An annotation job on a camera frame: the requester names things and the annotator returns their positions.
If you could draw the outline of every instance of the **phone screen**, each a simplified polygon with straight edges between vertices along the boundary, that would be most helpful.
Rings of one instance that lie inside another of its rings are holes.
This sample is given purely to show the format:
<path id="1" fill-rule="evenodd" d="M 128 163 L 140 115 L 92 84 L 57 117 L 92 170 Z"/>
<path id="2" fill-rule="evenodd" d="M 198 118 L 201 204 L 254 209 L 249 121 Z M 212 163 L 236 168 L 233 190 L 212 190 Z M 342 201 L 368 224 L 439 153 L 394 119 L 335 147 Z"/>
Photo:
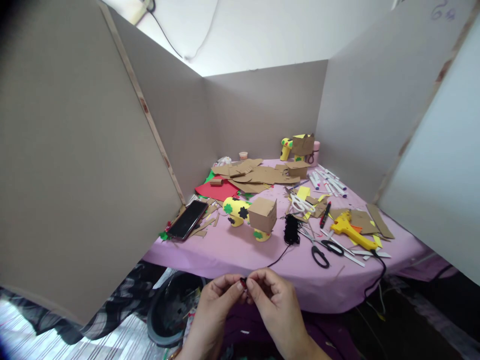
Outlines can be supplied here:
<path id="1" fill-rule="evenodd" d="M 185 239 L 208 207 L 209 205 L 205 202 L 192 201 L 167 234 L 172 238 Z"/>

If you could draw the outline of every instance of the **plaid fabric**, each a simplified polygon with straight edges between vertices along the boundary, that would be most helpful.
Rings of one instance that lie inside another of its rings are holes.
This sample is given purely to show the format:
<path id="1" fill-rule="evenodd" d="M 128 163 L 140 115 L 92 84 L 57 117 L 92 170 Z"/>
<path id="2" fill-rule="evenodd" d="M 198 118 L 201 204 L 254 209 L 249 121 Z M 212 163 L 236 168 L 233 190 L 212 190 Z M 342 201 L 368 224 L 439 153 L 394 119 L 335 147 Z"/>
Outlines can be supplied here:
<path id="1" fill-rule="evenodd" d="M 158 265 L 140 261 L 116 288 L 89 323 L 81 326 L 60 317 L 13 292 L 0 288 L 0 295 L 13 304 L 33 326 L 36 335 L 55 329 L 67 344 L 76 344 L 83 337 L 97 340 L 115 330 L 129 315 L 135 313 L 146 320 L 150 301 L 155 295 L 154 282 L 147 281 Z"/>

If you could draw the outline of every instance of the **red paper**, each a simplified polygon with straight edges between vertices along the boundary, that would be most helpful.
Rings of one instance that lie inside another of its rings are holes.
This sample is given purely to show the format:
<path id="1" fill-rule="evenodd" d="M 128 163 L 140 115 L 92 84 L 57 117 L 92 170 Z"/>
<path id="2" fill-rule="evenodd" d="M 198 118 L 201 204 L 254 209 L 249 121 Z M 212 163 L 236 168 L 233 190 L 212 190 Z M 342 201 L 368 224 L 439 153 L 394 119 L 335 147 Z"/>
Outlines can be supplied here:
<path id="1" fill-rule="evenodd" d="M 221 176 L 215 176 L 214 179 L 223 179 Z M 225 201 L 231 198 L 239 191 L 229 181 L 224 181 L 222 186 L 211 186 L 208 182 L 195 188 L 195 191 L 202 196 L 219 201 Z"/>

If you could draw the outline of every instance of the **small cardboard box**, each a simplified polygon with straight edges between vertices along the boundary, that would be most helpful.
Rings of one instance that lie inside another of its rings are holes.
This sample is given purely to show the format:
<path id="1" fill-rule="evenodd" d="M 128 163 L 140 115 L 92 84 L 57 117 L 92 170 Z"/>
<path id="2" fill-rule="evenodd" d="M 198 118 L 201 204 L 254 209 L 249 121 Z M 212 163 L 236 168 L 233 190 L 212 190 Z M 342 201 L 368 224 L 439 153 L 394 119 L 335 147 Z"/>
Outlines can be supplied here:
<path id="1" fill-rule="evenodd" d="M 305 161 L 287 162 L 286 166 L 288 167 L 288 174 L 291 177 L 300 177 L 300 179 L 307 178 L 307 170 L 310 165 Z"/>
<path id="2" fill-rule="evenodd" d="M 305 134 L 303 137 L 294 136 L 291 151 L 294 155 L 305 156 L 314 152 L 315 136 Z"/>
<path id="3" fill-rule="evenodd" d="M 270 234 L 277 222 L 277 200 L 257 198 L 248 208 L 250 226 Z"/>

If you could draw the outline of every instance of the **pink tablecloth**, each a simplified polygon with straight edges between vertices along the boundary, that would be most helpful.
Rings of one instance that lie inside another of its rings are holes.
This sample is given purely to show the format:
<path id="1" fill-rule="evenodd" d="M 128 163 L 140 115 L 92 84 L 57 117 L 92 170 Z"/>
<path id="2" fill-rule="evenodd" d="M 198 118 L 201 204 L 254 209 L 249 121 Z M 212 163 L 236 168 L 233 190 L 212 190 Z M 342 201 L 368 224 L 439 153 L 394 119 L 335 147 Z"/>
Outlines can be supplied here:
<path id="1" fill-rule="evenodd" d="M 280 160 L 263 162 L 264 165 L 272 167 L 281 163 Z M 306 183 L 303 186 L 311 187 L 311 184 Z M 360 208 L 367 211 L 365 201 L 350 189 L 347 192 L 348 198 L 330 197 L 333 209 Z M 247 276 L 253 270 L 273 263 L 287 246 L 283 238 L 285 220 L 280 219 L 289 205 L 284 193 L 282 185 L 275 185 L 250 200 L 254 201 L 258 196 L 277 199 L 278 220 L 271 238 L 266 242 L 257 242 L 253 237 L 254 230 L 246 223 L 232 227 L 225 212 L 220 210 L 220 214 L 225 216 L 220 216 L 216 227 L 207 227 L 205 238 L 192 236 L 183 243 L 162 242 L 159 238 L 143 259 L 207 278 L 216 278 L 226 273 Z M 318 192 L 311 194 L 313 197 L 320 196 Z M 382 241 L 383 251 L 391 255 L 391 258 L 384 259 L 388 274 L 401 273 L 408 276 L 410 272 L 413 278 L 430 280 L 447 264 L 438 256 L 433 256 L 419 265 L 421 270 L 409 271 L 411 265 L 430 255 L 432 250 L 384 214 L 383 220 L 395 236 L 391 242 Z M 332 222 L 329 218 L 324 229 L 328 231 Z M 316 233 L 320 233 L 319 223 L 319 219 L 310 220 Z M 353 246 L 346 235 L 334 235 L 334 238 L 347 248 Z M 323 269 L 315 263 L 311 253 L 312 244 L 302 235 L 300 245 L 291 246 L 271 268 L 295 285 L 302 310 L 324 314 L 343 313 L 360 304 L 364 300 L 364 289 L 370 286 L 382 271 L 380 262 L 371 257 L 365 261 L 365 267 L 361 267 L 345 257 L 329 253 L 320 245 L 318 247 L 330 262 L 330 268 Z"/>

